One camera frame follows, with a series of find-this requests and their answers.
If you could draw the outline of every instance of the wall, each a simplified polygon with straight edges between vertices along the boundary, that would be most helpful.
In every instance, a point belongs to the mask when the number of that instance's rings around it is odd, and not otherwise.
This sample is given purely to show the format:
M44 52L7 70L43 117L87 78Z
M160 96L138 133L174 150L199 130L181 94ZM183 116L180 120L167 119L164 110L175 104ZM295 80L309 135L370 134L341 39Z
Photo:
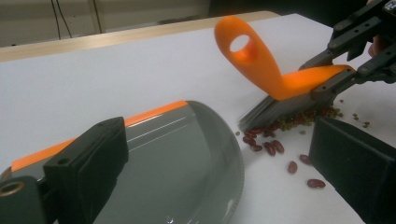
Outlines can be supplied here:
M78 37L207 16L210 0L2 0L0 47L70 38L58 3L71 36Z
M210 16L269 10L279 15L297 13L334 26L366 3L367 0L212 0Z

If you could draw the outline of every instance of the orange trim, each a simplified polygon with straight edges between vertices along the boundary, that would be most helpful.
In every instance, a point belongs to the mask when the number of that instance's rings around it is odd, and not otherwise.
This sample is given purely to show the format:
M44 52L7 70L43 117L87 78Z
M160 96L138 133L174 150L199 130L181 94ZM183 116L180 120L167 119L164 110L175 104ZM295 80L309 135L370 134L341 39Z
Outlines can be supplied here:
M171 111L171 110L174 110L174 109L178 109L178 108L180 108L182 106L185 106L185 105L187 105L187 102L185 102L185 101L176 101L176 102L174 102L172 104L164 105L164 106L155 108L153 110L147 111L147 112L145 112L143 114L139 114L139 115L133 116L133 117L128 118L128 119L125 120L125 127L131 126L133 124L136 124L136 123L138 123L140 121L143 121L143 120L146 120L146 119L153 118L155 116L159 116L159 115L164 114L164 113L166 113L168 111Z
M14 172L14 171L20 170L28 165L31 165L33 163L36 163L38 161L42 161L48 157L51 157L51 156L55 155L56 153L62 151L65 147L67 147L75 139L76 138L67 140L65 142L62 142L61 144L55 145L53 147L48 147L48 148L38 151L32 155L15 160L14 162L12 162L11 171Z
M125 127L131 126L131 125L136 124L136 123L143 121L145 119L150 119L155 116L159 116L159 115L164 114L168 111L178 109L185 105L187 105L187 102L185 102L185 101L176 101L169 105L164 105L164 106L158 107L156 109L150 110L148 112L145 112L143 114L133 116L133 117L125 120ZM26 166L29 166L33 163L36 163L38 161L42 161L48 157L51 157L51 156L57 154L58 152L62 151L65 147L67 147L75 139L76 138L67 140L65 142L62 142L61 144L55 145L53 147L48 147L48 148L38 151L32 155L15 160L14 162L12 162L11 171L12 172L18 171L18 170L20 170Z

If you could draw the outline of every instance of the red bean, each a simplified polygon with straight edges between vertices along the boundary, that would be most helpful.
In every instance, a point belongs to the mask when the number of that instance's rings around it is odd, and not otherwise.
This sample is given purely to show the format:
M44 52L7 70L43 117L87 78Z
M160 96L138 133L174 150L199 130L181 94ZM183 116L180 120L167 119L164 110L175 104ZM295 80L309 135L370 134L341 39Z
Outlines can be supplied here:
M274 140L272 142L272 144L274 145L274 147L275 147L277 152L279 152L279 153L284 153L285 152L285 148L283 148L282 144L279 141Z
M307 155L301 154L300 155L300 161L302 161L303 163L307 164L307 165L311 165L311 160L309 159L309 157Z
M274 147L271 143L265 142L265 143L264 143L264 147L267 148L267 151L268 151L268 153L269 153L271 156L275 156L276 150L275 150L275 147Z
M278 130L279 128L280 128L280 123L279 123L279 121L276 121L270 125L269 130L274 132L274 131Z
M255 128L255 129L252 129L252 130L250 130L248 132L257 134L257 133L262 133L263 131L264 131L264 128Z
M300 124L304 124L305 123L305 118L303 116L297 116L294 119L294 124L295 125L300 125Z
M250 148L251 148L251 150L253 150L253 151L261 151L261 150L262 150L262 146L258 146L258 145L256 145L256 146L250 146Z
M312 189L323 189L324 187L326 187L326 184L319 179L309 179L306 182L306 185L308 185L308 187Z
M269 137L269 136L275 137L276 135L275 135L275 133L272 132L272 131L265 130L263 136L264 136L264 137Z
M251 138L257 138L257 135L255 133L251 133L251 132L245 133L245 136L249 136Z
M295 161L290 161L288 166L289 173L294 175L297 172L297 169L298 169L297 163Z
M244 136L242 140L251 146L256 146L256 141L252 137Z

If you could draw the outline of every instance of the screw hole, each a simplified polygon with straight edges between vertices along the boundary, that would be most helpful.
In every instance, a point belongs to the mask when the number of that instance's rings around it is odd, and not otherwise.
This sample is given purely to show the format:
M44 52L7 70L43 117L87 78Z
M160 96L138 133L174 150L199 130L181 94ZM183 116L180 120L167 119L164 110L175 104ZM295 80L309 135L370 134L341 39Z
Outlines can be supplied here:
M25 183L22 181L17 181L17 182L12 182L9 184L4 185L2 188L0 188L0 197L5 197L11 194L14 194L25 186Z

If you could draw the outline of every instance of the white table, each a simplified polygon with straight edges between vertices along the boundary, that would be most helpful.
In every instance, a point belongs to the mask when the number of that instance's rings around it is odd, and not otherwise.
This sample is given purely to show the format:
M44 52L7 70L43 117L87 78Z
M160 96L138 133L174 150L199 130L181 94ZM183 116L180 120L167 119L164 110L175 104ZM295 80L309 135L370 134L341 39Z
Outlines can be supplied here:
M284 74L323 51L332 32L299 15L250 24ZM180 99L212 107L237 131L241 116L266 95L221 55L212 28L41 55L0 63L0 170L101 120L128 118ZM349 64L357 67L368 58L365 53ZM391 136L396 127L394 93L394 87L383 83L355 86L335 106L344 112L344 121L362 128L369 120L371 127L362 129L396 147ZM355 112L361 121L353 120ZM306 135L299 134L302 129ZM246 179L231 223L362 223L329 183L318 190L306 186L308 178L322 178L313 167L299 163L296 175L287 173L288 161L308 153L311 134L306 127L278 133L286 152L274 158L252 152L237 137Z

